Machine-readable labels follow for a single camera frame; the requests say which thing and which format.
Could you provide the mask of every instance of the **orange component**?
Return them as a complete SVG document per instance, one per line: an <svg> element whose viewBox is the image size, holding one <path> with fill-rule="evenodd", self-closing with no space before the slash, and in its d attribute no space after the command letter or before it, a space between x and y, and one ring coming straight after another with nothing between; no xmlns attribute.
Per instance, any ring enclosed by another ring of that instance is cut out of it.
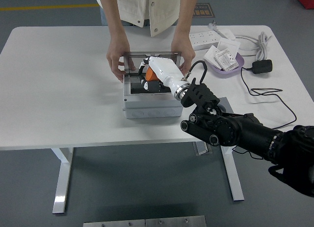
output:
<svg viewBox="0 0 314 227"><path fill-rule="evenodd" d="M147 68L147 71L146 71L146 80L147 81L160 81L160 79L157 78L157 75L151 69L150 66Z"/></svg>

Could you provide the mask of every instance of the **black cable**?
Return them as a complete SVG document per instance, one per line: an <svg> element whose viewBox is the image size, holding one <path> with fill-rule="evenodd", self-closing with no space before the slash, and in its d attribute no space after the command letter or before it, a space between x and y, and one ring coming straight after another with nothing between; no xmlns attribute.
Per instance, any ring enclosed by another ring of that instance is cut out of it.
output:
<svg viewBox="0 0 314 227"><path fill-rule="evenodd" d="M247 84L246 84L246 82L244 81L244 78L243 78L243 74L242 74L243 69L245 69L245 70L248 70L248 69L246 69L244 67L241 68L241 78L242 78L242 81L245 84L245 86L246 86L246 88L247 88L247 90L248 90L250 95L252 95L252 96L270 96L270 95L274 95L274 96L278 97L279 100L285 105L285 107L288 108L289 111L293 114L293 116L294 116L294 120L293 121L291 121L289 123L286 123L284 125L275 127L273 129L279 129L279 128L285 127L287 125L292 124L293 122L295 122L297 120L296 114L293 112L293 110L281 99L281 97L278 94L275 93L275 92L282 92L283 91L282 89L278 89L278 88L252 88L252 89L249 89L249 86L247 86ZM259 93L259 92L257 92L257 90L267 90L267 92Z"/></svg>
<svg viewBox="0 0 314 227"><path fill-rule="evenodd" d="M234 152L236 152L236 153L238 153L238 154L245 154L245 153L249 153L250 154L250 156L251 156L251 158L253 158L253 159L255 159L255 160L264 160L264 158L263 157L253 157L252 156L252 153L250 152L250 151L245 151L245 152L239 152L239 151L236 151L235 150L235 148L236 148L237 146L235 146L233 149L232 149L232 151L234 151Z"/></svg>
<svg viewBox="0 0 314 227"><path fill-rule="evenodd" d="M206 73L207 73L207 65L206 65L206 63L204 61L202 61L202 60L196 61L191 66L189 72L191 72L193 70L193 68L195 67L195 65L198 64L198 63L202 63L203 64L203 68L204 68L204 72L203 72L203 75L202 75L201 80L200 80L200 84L201 84L203 82L204 78L205 78Z"/></svg>

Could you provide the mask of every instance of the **white vest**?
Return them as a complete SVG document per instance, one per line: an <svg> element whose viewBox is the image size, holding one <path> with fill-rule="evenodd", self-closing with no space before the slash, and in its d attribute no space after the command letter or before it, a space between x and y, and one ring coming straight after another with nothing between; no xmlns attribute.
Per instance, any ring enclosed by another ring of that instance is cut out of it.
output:
<svg viewBox="0 0 314 227"><path fill-rule="evenodd" d="M149 7L151 36L155 36L173 25L179 17L180 0L117 0L120 18L143 27L146 1Z"/></svg>

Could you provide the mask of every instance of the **black power adapter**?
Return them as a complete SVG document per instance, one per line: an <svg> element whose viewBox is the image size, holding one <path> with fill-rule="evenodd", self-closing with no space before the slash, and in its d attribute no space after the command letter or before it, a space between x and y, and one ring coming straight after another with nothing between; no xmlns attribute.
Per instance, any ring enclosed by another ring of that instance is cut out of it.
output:
<svg viewBox="0 0 314 227"><path fill-rule="evenodd" d="M254 74L267 73L273 70L273 63L271 60L261 60L252 63L252 67L247 70L252 71Z"/></svg>

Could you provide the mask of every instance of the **jeans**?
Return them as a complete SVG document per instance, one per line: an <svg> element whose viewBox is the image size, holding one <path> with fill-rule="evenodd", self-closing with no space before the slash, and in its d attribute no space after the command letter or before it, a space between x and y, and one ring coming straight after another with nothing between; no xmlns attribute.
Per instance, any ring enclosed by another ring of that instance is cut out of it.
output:
<svg viewBox="0 0 314 227"><path fill-rule="evenodd" d="M106 19L106 16L105 16L105 12L104 12L102 7L100 7L100 17L102 19L102 25L103 26L108 26L108 22L107 22L107 19ZM125 27L135 26L132 23L129 23L129 22L126 22L126 21L122 21L122 20L121 20L121 23ZM150 24L149 20L144 20L144 26L145 27L149 26L149 24Z"/></svg>

